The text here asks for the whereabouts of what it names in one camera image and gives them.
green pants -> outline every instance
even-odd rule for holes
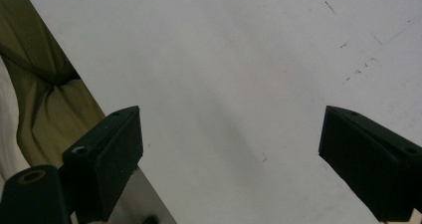
[[[30,165],[62,165],[62,152],[104,114],[29,0],[0,0],[0,55],[18,100],[23,155]]]

olive green fabric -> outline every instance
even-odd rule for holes
[[[30,165],[62,165],[62,152],[105,116],[29,0],[0,0],[0,55],[23,155]]]

dark mark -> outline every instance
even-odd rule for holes
[[[375,36],[375,34],[371,33],[373,39],[375,39],[375,41],[379,44],[382,45],[381,41],[379,41],[379,39]]]
[[[263,162],[265,162],[265,161],[267,161],[268,157],[267,157],[267,155],[264,152],[263,152],[263,155],[265,157],[265,159],[263,160]]]
[[[333,13],[334,15],[337,15],[337,14],[334,12],[334,10],[331,8],[331,6],[328,4],[328,2],[327,2],[327,1],[325,1],[325,4],[326,4],[326,6],[328,6],[328,8],[329,8],[329,9],[331,9],[331,11],[332,11],[332,13]]]

bolt hole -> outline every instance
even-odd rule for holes
[[[76,147],[74,150],[72,150],[72,152],[77,154],[84,154],[87,152],[87,149],[85,147]]]
[[[34,170],[27,172],[19,177],[18,183],[21,185],[31,184],[33,182],[41,180],[46,175],[44,170]]]
[[[404,150],[412,154],[415,154],[416,152],[418,152],[415,148],[412,148],[412,147],[406,147],[404,148]]]

table surface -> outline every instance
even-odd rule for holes
[[[377,223],[318,157],[325,106],[422,143],[422,0],[32,0],[178,223]]]

